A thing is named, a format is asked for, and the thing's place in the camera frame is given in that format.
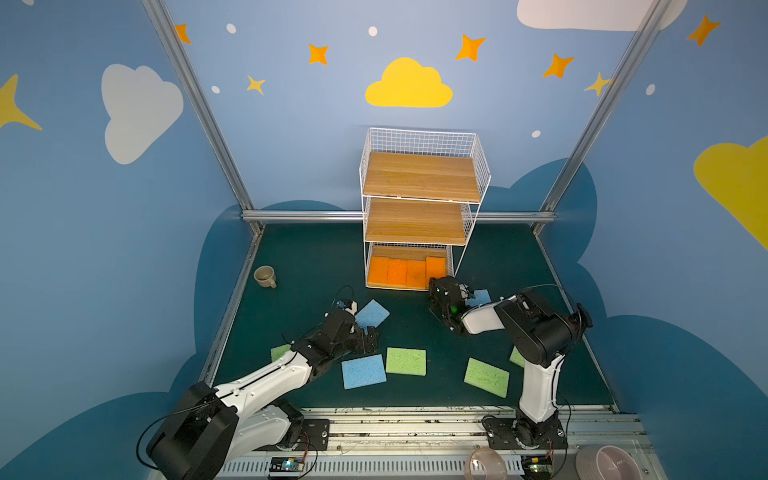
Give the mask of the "orange sponge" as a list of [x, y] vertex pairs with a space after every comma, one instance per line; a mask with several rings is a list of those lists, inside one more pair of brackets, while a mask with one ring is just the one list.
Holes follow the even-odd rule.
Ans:
[[387, 285], [390, 259], [387, 257], [373, 256], [370, 259], [367, 274], [369, 287], [383, 287]]
[[392, 287], [405, 287], [408, 279], [408, 262], [390, 259], [387, 268], [386, 284]]
[[406, 286], [415, 290], [426, 290], [428, 288], [425, 260], [406, 261]]
[[425, 278], [440, 279], [447, 275], [447, 261], [444, 257], [429, 256], [425, 259]]

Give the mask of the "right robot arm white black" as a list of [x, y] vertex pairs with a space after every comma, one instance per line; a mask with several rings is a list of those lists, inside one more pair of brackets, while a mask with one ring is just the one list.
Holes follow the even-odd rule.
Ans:
[[540, 425], [557, 412], [556, 390], [565, 357], [593, 326], [591, 315], [578, 303], [563, 316], [537, 292], [535, 286], [499, 301], [471, 306], [474, 292], [452, 276], [428, 283], [430, 311], [449, 330], [469, 335], [504, 330], [524, 360], [519, 412]]

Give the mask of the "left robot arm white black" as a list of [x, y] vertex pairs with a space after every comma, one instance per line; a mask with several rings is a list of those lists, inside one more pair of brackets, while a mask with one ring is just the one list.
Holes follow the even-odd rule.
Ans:
[[318, 331], [288, 352], [237, 380], [190, 386], [137, 453], [140, 463], [167, 479], [212, 479], [249, 451], [298, 440], [303, 416], [281, 398], [327, 373], [344, 355], [373, 353], [380, 332], [361, 326], [356, 304], [331, 309]]

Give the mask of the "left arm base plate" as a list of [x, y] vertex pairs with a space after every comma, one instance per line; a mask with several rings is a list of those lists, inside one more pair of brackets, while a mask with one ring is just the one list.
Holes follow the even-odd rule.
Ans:
[[296, 451], [304, 450], [307, 445], [311, 450], [326, 451], [330, 440], [329, 419], [305, 419], [294, 422], [286, 435], [276, 444], [260, 447], [260, 451]]

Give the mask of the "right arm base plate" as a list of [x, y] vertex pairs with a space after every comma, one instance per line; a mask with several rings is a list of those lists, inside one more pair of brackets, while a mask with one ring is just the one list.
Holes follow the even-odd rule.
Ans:
[[525, 414], [515, 418], [486, 415], [480, 423], [494, 450], [568, 449], [565, 427], [557, 413], [543, 422], [534, 422]]

